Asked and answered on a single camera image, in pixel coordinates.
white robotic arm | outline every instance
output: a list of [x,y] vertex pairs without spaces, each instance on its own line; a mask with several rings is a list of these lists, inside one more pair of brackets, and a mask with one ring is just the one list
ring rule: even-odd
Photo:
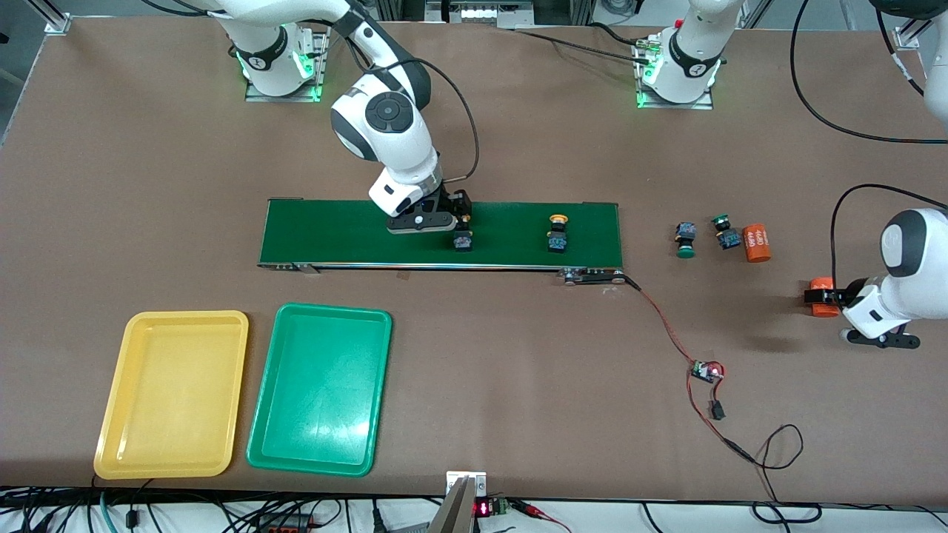
[[[436,209],[414,215],[411,209],[426,197],[438,196],[442,187],[438,153],[420,113],[430,100],[428,72],[412,62],[408,51],[356,0],[205,0],[204,4],[225,13],[216,18],[246,74],[270,96],[290,94],[313,75],[301,67],[308,30],[296,22],[321,22],[362,50],[371,62],[370,72],[333,104],[333,130],[350,152],[385,165],[369,196],[388,216],[410,214],[412,221],[418,221],[415,230],[454,228],[455,216]],[[437,201],[429,203],[438,207]]]
[[925,107],[948,130],[948,12],[935,17],[939,43],[925,83]]
[[690,0],[680,28],[665,28],[655,65],[642,82],[674,103],[690,103],[713,83],[720,55],[734,33],[742,0]]
[[867,339],[918,319],[948,319],[948,217],[916,209],[895,215],[880,248],[888,275],[857,280],[843,315]]

digital display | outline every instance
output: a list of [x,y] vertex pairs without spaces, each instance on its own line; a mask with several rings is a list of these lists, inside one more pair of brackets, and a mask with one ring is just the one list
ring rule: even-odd
[[477,518],[485,518],[493,515],[494,504],[490,501],[490,498],[478,498],[477,502],[474,504],[474,516]]

orange battery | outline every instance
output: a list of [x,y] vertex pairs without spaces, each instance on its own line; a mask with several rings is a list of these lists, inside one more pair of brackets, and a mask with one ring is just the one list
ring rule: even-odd
[[[832,288],[832,278],[814,278],[810,282],[810,288]],[[831,319],[839,316],[839,307],[832,303],[814,303],[813,316],[821,319]]]
[[751,224],[744,228],[744,251],[751,263],[763,263],[771,258],[770,241],[763,224]]

work table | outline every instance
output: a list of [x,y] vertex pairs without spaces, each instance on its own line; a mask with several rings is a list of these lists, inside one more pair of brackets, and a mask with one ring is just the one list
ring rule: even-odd
[[[789,32],[735,33],[713,111],[636,109],[628,63],[481,25],[386,25],[441,66],[481,134],[475,201],[616,202],[627,274],[695,358],[723,363],[720,430],[756,451],[794,423],[806,449],[771,474],[785,501],[948,504],[943,322],[912,322],[915,351],[842,343],[842,318],[801,304],[829,275],[830,213],[861,182],[948,197],[945,149],[834,132],[796,99]],[[623,28],[634,36],[636,28]],[[594,28],[546,30],[628,53]],[[846,127],[942,137],[879,35],[808,32],[800,82]],[[4,484],[84,486],[125,323],[145,310],[238,309],[250,340],[234,458],[212,478],[156,487],[437,494],[445,471],[485,470],[525,497],[747,501],[758,473],[692,411],[687,365],[627,286],[564,287],[547,273],[256,267],[266,199],[363,199],[380,168],[329,124],[358,76],[330,56],[323,101],[245,103],[211,20],[77,19],[49,37],[0,151],[0,472]],[[424,114],[445,175],[473,156],[450,87]],[[841,210],[840,283],[883,270],[901,209],[860,192]],[[766,225],[774,258],[718,248],[710,220]],[[675,226],[698,225],[675,257]],[[385,309],[394,329],[374,468],[364,478],[252,469],[249,421],[276,310]],[[695,384],[700,405],[709,387]],[[796,449],[787,435],[774,460]],[[140,482],[123,482],[133,486]]]

plastic tray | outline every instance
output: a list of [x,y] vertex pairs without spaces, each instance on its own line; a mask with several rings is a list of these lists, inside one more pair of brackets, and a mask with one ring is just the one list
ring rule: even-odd
[[363,476],[389,357],[385,311],[288,303],[277,312],[246,448],[260,469]]
[[244,374],[239,311],[149,312],[125,327],[96,449],[104,479],[206,477],[230,463]]

